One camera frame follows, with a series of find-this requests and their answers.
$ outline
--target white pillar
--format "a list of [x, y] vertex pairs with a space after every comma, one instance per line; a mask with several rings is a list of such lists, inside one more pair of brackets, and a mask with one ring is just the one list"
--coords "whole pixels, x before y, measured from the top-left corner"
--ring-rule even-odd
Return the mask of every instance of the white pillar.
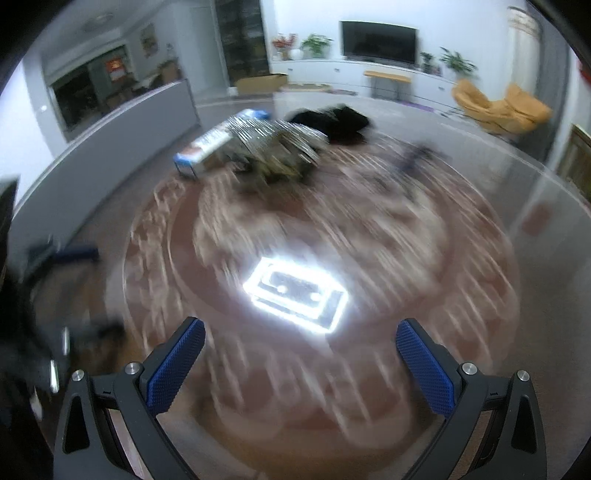
[[513, 82], [532, 95], [540, 70], [540, 25], [527, 12], [509, 7], [508, 83]]

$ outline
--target yellow armchair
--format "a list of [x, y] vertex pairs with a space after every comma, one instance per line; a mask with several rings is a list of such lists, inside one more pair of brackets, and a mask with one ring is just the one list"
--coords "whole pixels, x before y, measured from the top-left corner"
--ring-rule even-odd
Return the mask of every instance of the yellow armchair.
[[505, 98], [491, 102], [470, 80], [460, 80], [452, 95], [464, 113], [487, 132], [523, 134], [547, 122], [552, 110], [515, 83], [507, 87]]

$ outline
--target black cloth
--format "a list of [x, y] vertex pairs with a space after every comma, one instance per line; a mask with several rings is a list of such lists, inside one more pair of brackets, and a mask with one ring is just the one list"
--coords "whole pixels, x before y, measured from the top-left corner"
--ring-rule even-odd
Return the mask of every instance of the black cloth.
[[318, 130], [330, 143], [355, 145], [365, 141], [361, 130], [368, 127], [369, 118], [346, 105], [339, 105], [325, 111], [302, 110], [291, 113], [287, 121]]

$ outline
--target red sign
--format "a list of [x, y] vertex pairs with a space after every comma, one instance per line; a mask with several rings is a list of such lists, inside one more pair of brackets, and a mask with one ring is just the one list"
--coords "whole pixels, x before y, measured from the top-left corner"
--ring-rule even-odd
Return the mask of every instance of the red sign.
[[124, 77], [127, 74], [125, 65], [123, 65], [123, 61], [120, 58], [106, 61], [105, 67], [107, 68], [107, 72], [111, 77], [111, 82], [119, 80], [121, 77]]

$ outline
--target television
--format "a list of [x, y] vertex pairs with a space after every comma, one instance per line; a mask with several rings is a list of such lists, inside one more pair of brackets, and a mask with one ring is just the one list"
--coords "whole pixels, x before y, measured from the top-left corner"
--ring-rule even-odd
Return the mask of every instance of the television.
[[345, 57], [416, 64], [416, 28], [354, 21], [342, 21], [340, 24]]

